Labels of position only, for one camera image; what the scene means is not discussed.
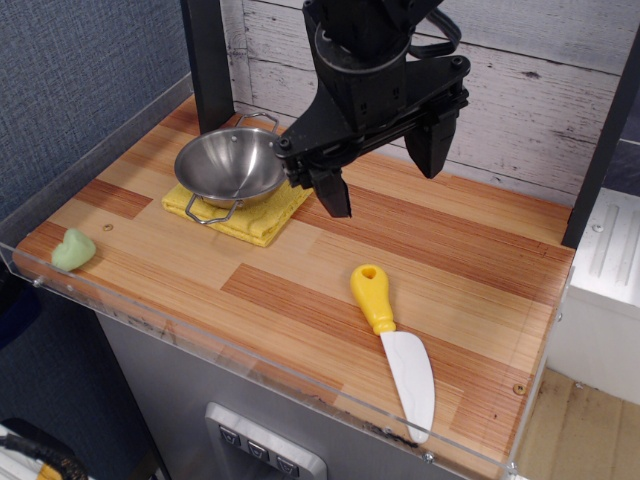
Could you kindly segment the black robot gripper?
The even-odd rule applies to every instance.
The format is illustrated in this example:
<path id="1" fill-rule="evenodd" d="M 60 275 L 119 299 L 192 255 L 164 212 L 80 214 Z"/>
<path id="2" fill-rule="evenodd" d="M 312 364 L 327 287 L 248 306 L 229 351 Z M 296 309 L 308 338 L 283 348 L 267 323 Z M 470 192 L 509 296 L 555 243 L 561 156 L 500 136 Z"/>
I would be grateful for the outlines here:
<path id="1" fill-rule="evenodd" d="M 468 103 L 463 79 L 470 61 L 460 55 L 409 61 L 406 39 L 387 40 L 365 59 L 335 42 L 322 24 L 308 34 L 317 91 L 274 144 L 290 183 L 312 185 L 331 217 L 350 218 L 340 169 L 398 138 L 422 174 L 436 177 Z"/>

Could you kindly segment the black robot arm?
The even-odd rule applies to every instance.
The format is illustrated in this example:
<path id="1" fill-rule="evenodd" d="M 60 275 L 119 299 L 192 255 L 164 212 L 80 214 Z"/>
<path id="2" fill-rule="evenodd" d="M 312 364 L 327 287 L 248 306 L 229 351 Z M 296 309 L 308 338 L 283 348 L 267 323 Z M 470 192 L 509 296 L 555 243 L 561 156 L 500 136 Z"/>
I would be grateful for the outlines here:
<path id="1" fill-rule="evenodd" d="M 468 103 L 455 22 L 436 1 L 307 1 L 302 12 L 318 85 L 274 145 L 290 184 L 348 217 L 343 167 L 398 138 L 425 177 L 438 175 Z"/>

